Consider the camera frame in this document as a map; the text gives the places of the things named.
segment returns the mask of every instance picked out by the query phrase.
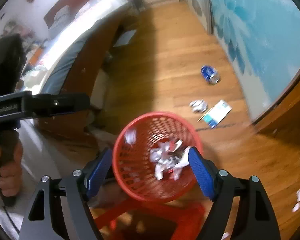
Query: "black cable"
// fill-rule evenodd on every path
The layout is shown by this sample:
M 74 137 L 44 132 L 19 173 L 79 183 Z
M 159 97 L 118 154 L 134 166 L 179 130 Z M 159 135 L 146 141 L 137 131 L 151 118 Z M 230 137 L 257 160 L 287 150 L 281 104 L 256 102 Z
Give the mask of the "black cable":
M 7 209 L 6 209 L 6 207 L 3 207 L 3 210 L 4 210 L 5 213 L 7 214 L 8 218 L 9 218 L 9 220 L 10 220 L 12 226 L 13 226 L 13 228 L 16 230 L 16 232 L 17 232 L 18 235 L 19 235 L 19 234 L 20 234 L 20 230 L 17 228 L 16 224 L 12 221 L 12 219 L 11 219 L 11 217 L 10 217 L 10 215 L 9 215 L 9 213 L 8 213 L 8 211 L 7 211 Z

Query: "screw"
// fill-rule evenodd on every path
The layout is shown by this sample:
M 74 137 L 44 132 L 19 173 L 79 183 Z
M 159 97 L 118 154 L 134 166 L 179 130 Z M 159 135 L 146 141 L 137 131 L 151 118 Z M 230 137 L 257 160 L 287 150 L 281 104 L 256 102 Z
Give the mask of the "screw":
M 41 181 L 42 182 L 46 182 L 46 181 L 48 181 L 49 180 L 49 176 L 47 176 L 47 175 L 45 175 L 45 176 L 43 176 L 42 178 L 41 178 Z
M 253 182 L 258 182 L 258 181 L 259 181 L 259 178 L 258 178 L 257 176 L 252 176 L 252 177 L 251 177 L 251 180 L 252 180 Z
M 225 171 L 225 170 L 220 170 L 220 171 L 219 171 L 219 174 L 220 174 L 222 177 L 225 177 L 225 176 L 228 175 L 228 172 Z
M 81 170 L 75 170 L 72 175 L 75 176 L 75 177 L 79 177 L 80 175 L 82 174 L 82 171 Z

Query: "red trash basket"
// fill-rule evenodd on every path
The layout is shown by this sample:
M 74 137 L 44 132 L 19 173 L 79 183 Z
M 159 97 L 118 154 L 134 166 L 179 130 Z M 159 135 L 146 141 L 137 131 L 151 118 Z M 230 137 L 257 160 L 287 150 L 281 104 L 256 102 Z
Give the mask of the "red trash basket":
M 136 143 L 125 142 L 127 130 L 136 130 Z M 113 150 L 113 170 L 120 187 L 139 201 L 165 203 L 179 198 L 196 183 L 188 165 L 182 169 L 178 180 L 154 176 L 155 164 L 149 161 L 150 149 L 157 142 L 171 138 L 181 139 L 185 146 L 195 146 L 202 154 L 202 143 L 194 127 L 173 113 L 151 112 L 129 123 L 118 136 Z

